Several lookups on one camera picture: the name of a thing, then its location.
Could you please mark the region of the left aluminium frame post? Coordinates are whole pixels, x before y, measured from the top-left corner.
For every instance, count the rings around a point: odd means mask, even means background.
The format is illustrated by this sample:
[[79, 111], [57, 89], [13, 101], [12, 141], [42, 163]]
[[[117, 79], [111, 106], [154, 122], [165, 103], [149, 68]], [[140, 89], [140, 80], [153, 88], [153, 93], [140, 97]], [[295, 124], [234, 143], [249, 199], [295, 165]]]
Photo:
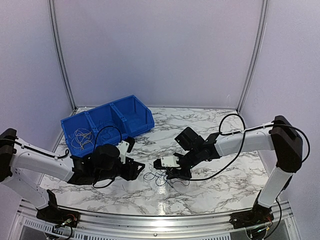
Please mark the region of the left aluminium frame post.
[[63, 48], [62, 48], [59, 27], [58, 27], [56, 2], [54, 0], [48, 0], [47, 3], [48, 3], [49, 19], [50, 19], [50, 24], [52, 29], [53, 43], [55, 47], [59, 70], [62, 77], [63, 86], [66, 92], [66, 97], [67, 97], [71, 112], [75, 113], [77, 111], [77, 105], [72, 93], [68, 71], [67, 71], [67, 67], [64, 59]]

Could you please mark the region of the right aluminium frame post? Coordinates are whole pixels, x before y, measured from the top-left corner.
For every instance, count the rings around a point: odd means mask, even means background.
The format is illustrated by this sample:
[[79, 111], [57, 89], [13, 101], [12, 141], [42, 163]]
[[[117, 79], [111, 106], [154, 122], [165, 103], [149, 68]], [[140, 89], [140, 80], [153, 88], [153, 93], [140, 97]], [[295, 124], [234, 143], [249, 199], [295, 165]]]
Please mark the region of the right aluminium frame post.
[[249, 94], [250, 87], [253, 82], [254, 74], [255, 74], [255, 69], [256, 65], [259, 59], [259, 54], [261, 52], [262, 44], [263, 44], [263, 39], [265, 35], [265, 29], [266, 29], [266, 23], [267, 23], [267, 18], [268, 18], [268, 11], [269, 11], [269, 5], [270, 1], [269, 0], [263, 0], [261, 4], [261, 10], [260, 10], [260, 15], [259, 15], [259, 21], [258, 21], [258, 27], [257, 27], [257, 32], [256, 32], [256, 37], [253, 45], [253, 51], [251, 55], [251, 59], [249, 62], [249, 67], [246, 73], [244, 85], [242, 88], [242, 92], [240, 94], [240, 98], [238, 101], [238, 105], [236, 108], [236, 111], [238, 113], [241, 113], [241, 111], [244, 108], [247, 96]]

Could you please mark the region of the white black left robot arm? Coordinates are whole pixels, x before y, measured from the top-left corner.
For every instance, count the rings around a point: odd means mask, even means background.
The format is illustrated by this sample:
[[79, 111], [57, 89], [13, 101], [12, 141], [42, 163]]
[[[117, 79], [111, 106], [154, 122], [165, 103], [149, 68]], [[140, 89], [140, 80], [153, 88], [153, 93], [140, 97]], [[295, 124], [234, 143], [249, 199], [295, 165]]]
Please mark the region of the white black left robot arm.
[[64, 155], [36, 147], [17, 137], [13, 128], [0, 135], [0, 183], [29, 201], [37, 210], [36, 217], [55, 224], [57, 228], [76, 228], [80, 213], [60, 208], [56, 195], [32, 181], [23, 170], [55, 177], [70, 185], [97, 187], [100, 181], [113, 183], [117, 177], [126, 181], [138, 178], [145, 164], [127, 156], [135, 140], [127, 137], [117, 145], [95, 145], [83, 157]]

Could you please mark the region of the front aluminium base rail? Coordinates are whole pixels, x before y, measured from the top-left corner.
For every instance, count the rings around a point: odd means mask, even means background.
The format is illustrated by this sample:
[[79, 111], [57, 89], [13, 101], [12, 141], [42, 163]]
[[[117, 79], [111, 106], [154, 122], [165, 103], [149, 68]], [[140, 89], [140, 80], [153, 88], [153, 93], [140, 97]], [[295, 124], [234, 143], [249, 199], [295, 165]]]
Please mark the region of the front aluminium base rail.
[[10, 240], [299, 240], [288, 201], [272, 206], [272, 221], [239, 226], [242, 210], [184, 216], [143, 216], [76, 209], [77, 226], [54, 228], [36, 217], [36, 209], [22, 200], [13, 221]]

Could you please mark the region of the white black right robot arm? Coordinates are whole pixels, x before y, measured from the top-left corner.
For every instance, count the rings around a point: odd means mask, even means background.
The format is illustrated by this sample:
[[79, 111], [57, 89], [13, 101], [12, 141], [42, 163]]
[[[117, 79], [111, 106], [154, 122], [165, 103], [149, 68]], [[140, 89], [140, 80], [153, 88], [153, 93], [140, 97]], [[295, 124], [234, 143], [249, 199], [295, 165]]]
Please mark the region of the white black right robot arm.
[[310, 147], [307, 135], [292, 126], [282, 115], [260, 126], [223, 133], [218, 131], [203, 139], [190, 127], [185, 128], [175, 141], [186, 151], [182, 155], [161, 157], [154, 163], [166, 171], [168, 179], [193, 181], [191, 170], [201, 162], [234, 154], [254, 151], [274, 151], [277, 161], [263, 189], [258, 193], [252, 209], [230, 216], [234, 229], [247, 228], [272, 221], [272, 205], [289, 185], [293, 175], [309, 157], [304, 145]]

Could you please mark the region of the aluminium frame post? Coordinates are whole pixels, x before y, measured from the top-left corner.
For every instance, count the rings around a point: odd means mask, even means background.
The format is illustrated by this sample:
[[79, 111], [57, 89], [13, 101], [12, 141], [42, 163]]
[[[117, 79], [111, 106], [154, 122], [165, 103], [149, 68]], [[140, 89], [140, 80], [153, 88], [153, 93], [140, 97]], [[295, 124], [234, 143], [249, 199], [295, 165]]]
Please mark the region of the aluminium frame post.
[[63, 86], [66, 92], [66, 97], [67, 97], [71, 112], [75, 113], [77, 111], [77, 105], [72, 93], [68, 71], [67, 71], [67, 67], [64, 59], [63, 48], [62, 48], [59, 27], [58, 27], [56, 2], [54, 0], [48, 0], [47, 3], [48, 3], [49, 19], [50, 19], [50, 24], [52, 29], [53, 43], [55, 47], [59, 70], [62, 77]]
[[269, 5], [270, 1], [269, 0], [263, 0], [261, 4], [261, 10], [260, 10], [260, 15], [259, 15], [259, 21], [258, 21], [258, 27], [257, 27], [257, 32], [256, 32], [256, 37], [253, 45], [253, 51], [251, 55], [251, 59], [249, 62], [249, 67], [246, 73], [244, 85], [242, 88], [242, 92], [240, 94], [240, 98], [238, 101], [238, 105], [236, 108], [236, 111], [238, 113], [241, 113], [241, 111], [244, 108], [247, 96], [249, 94], [250, 87], [253, 82], [254, 74], [255, 74], [255, 69], [256, 65], [259, 59], [259, 54], [261, 52], [262, 44], [263, 44], [263, 39], [265, 35], [265, 29], [266, 29], [266, 23], [267, 23], [267, 18], [268, 18], [268, 11], [269, 11]]

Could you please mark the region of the blue three-compartment plastic bin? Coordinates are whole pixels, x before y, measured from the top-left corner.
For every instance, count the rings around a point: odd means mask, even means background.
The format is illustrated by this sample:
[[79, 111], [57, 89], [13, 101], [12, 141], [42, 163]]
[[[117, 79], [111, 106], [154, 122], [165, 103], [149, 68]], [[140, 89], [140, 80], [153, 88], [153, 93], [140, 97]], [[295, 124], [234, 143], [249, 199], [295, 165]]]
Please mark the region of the blue three-compartment plastic bin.
[[94, 147], [148, 132], [155, 121], [151, 110], [130, 95], [62, 119], [61, 127], [70, 153], [84, 157]]

